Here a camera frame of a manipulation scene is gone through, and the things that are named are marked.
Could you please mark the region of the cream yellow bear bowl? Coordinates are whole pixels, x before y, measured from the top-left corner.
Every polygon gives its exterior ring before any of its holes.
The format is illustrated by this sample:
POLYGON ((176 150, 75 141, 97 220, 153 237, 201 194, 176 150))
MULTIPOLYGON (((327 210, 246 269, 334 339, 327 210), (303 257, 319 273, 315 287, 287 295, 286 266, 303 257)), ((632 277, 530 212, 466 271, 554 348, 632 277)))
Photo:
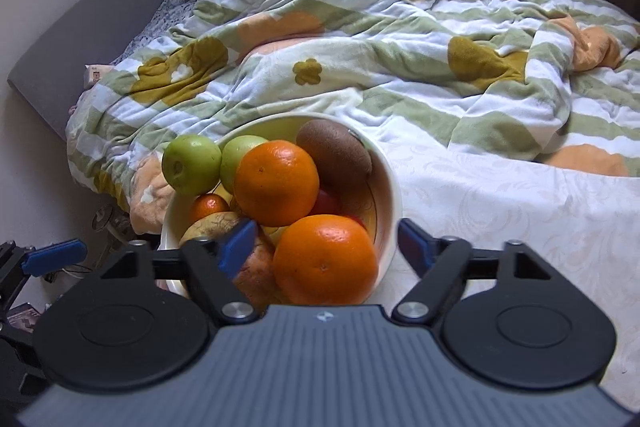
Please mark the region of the cream yellow bear bowl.
MULTIPOLYGON (((259 135, 265 139, 293 141, 300 127, 313 119, 333 121, 340 120, 320 113, 294 112, 271 115, 254 119, 247 124, 233 129, 224 135, 218 144, 224 146, 228 141, 240 135, 259 135)), ((392 167, 381 150, 369 140, 360 129, 349 122, 344 122, 355 138, 370 152, 372 173, 368 181, 366 194, 356 206, 349 207, 349 213, 361 219, 368 227, 370 236, 378 253, 378 278, 375 281, 367 302, 380 303, 382 280, 394 260, 397 251, 397 223, 402 217, 401 191, 392 167)), ((172 196, 168 204, 163 228, 160 232, 160 248, 175 249, 184 232, 189 228, 186 212, 192 199, 180 195, 172 196)))

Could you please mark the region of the grey patterned pillow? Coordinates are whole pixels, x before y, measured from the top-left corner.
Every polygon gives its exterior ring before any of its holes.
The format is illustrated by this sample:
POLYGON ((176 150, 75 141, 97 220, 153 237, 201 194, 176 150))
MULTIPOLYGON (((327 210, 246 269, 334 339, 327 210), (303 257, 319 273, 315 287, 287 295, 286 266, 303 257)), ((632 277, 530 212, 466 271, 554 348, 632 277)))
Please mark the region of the grey patterned pillow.
POLYGON ((122 53, 111 61, 111 64, 116 65, 126 60, 135 50, 147 46, 155 38, 166 34, 171 27, 191 16, 195 2, 196 0, 163 0, 160 2, 142 31, 132 38, 122 53))

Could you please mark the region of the green striped floral duvet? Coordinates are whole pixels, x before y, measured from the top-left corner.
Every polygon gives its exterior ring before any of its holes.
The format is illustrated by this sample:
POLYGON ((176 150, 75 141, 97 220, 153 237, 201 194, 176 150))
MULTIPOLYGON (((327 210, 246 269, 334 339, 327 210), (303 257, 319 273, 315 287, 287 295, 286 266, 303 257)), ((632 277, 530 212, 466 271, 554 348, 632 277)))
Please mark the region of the green striped floral duvet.
POLYGON ((68 165, 158 233, 172 139, 290 112, 638 176, 639 24, 604 0, 193 0, 80 96, 68 165))

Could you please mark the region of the brown kiwi fruit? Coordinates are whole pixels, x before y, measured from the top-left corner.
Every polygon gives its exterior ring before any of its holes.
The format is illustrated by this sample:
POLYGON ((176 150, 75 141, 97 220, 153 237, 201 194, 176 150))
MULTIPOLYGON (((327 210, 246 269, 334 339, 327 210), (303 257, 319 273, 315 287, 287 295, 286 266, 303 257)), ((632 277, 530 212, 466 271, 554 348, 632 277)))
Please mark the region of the brown kiwi fruit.
POLYGON ((297 132, 296 144, 314 160, 326 185, 357 186, 367 182, 372 172, 369 151, 352 132, 335 121, 307 121, 297 132))

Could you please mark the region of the large orange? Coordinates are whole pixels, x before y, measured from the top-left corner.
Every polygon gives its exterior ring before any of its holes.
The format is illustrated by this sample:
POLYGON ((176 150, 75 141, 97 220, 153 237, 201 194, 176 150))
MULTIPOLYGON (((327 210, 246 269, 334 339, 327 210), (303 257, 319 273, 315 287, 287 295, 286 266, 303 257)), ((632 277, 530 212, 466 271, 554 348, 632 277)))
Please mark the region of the large orange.
POLYGON ((273 140, 241 159, 233 195, 240 209, 260 225, 285 227, 310 213, 319 188, 316 164, 306 150, 273 140))

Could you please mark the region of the small green apple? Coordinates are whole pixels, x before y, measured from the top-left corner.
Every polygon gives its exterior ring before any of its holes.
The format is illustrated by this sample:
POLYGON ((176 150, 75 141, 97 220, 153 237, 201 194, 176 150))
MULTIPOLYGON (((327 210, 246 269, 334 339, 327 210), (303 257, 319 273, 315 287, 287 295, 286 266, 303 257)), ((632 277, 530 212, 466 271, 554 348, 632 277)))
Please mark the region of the small green apple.
POLYGON ((167 183, 176 193, 198 196, 219 182, 221 164, 220 147, 199 134, 183 134, 165 148, 162 171, 167 183))

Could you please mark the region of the grey bed headboard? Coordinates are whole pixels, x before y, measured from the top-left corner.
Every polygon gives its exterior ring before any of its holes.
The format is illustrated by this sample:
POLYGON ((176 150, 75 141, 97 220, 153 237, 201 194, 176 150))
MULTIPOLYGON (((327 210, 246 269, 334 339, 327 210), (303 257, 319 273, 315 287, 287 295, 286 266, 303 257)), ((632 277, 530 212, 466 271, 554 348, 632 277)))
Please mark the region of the grey bed headboard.
POLYGON ((60 138, 89 64, 118 57, 163 0, 79 0, 21 56, 8 83, 60 138))

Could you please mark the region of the small orange mandarin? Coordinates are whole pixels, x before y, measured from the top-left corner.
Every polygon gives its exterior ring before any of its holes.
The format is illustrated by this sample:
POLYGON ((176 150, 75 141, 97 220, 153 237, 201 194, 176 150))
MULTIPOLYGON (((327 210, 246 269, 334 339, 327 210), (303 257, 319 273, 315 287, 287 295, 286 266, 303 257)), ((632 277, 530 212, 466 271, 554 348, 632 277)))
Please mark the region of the small orange mandarin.
POLYGON ((229 211, 230 207, 228 202, 218 194, 208 193, 198 196, 192 202, 189 210, 189 222, 193 223, 200 221, 214 213, 229 211))

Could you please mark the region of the large brownish apple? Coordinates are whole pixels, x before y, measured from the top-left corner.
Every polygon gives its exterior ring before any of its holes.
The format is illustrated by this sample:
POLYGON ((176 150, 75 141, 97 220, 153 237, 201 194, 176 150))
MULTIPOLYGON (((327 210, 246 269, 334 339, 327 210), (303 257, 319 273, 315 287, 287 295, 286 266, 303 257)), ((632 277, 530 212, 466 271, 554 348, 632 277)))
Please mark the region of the large brownish apple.
MULTIPOLYGON (((187 228, 179 245, 182 246, 190 239, 199 237, 221 239, 240 221, 240 216, 233 211, 212 213, 187 228)), ((272 258, 273 248, 264 234, 259 233, 254 240, 252 253, 231 277, 233 284, 258 311, 264 311, 269 305, 281 301, 279 288, 272 272, 272 258)))

